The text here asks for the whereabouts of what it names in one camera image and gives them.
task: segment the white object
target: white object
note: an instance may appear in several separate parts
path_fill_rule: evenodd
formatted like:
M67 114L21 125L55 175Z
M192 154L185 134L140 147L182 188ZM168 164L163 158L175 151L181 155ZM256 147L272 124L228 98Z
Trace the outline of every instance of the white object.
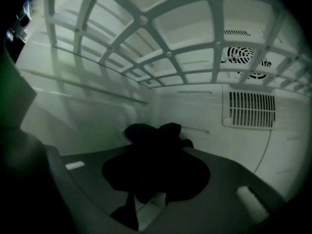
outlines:
M247 186L239 187L236 193L255 224L258 224L269 217L270 214L267 209Z
M82 162L82 161L77 161L77 162L74 162L74 163L66 164L65 166L66 166L66 168L68 170L73 170L73 169L77 169L79 167L85 166L85 163Z

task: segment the circular vent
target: circular vent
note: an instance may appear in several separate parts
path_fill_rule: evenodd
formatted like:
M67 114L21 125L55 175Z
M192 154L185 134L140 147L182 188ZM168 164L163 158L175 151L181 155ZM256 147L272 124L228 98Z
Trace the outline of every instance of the circular vent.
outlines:
M255 53L251 48L230 47L228 49L228 61L231 63L248 63Z
M227 57L228 57L227 60L231 63L246 64L252 59L254 53L255 53L255 49L252 49L252 48L229 47L228 52L227 52ZM264 57L263 60L261 61L261 65L270 67L271 63L267 60L266 57ZM267 75L253 73L252 75L250 75L248 79L250 78L263 79L266 76Z

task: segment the black cloth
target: black cloth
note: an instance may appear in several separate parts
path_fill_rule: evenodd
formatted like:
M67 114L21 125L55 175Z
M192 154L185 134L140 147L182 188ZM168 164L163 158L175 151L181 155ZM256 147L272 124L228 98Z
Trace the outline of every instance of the black cloth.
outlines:
M146 124L133 124L125 136L133 142L127 151L104 163L102 174L115 190L129 192L125 206L111 216L124 219L133 212L134 195L146 204L157 192L166 193L166 205L171 201L188 200L208 184L210 171L200 159L184 152L193 147L190 140L181 140L181 125L169 123L156 129ZM136 226L135 221L126 226Z

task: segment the white plastic wall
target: white plastic wall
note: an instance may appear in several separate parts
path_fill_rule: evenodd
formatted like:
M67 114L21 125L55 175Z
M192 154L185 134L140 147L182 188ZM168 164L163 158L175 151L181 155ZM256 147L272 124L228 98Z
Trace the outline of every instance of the white plastic wall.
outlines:
M127 126L149 123L154 92L97 63L30 39L17 67L37 92L21 127L61 155L123 146Z
M302 185L311 154L309 99L276 90L274 130L229 128L222 124L222 93L228 85L193 85L155 89L160 104L153 122L179 122L181 137L195 148L232 159L275 188L285 199Z

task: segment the air vent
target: air vent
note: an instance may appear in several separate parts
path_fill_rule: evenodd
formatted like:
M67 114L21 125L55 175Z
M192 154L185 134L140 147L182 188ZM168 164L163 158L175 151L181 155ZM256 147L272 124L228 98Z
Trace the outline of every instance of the air vent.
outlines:
M226 36L247 36L250 37L250 34L245 30L225 30L224 34Z
M275 100L273 96L229 92L226 126L239 128L273 129Z
M242 47L230 47L227 51L227 58L224 61L221 61L221 63L241 63L246 64L248 63L253 55L255 54L255 49L252 48L242 48ZM271 67L272 63L267 60L266 57L263 58L261 61L262 66ZM253 73L249 76L248 79L264 79L267 75L264 74L257 74Z

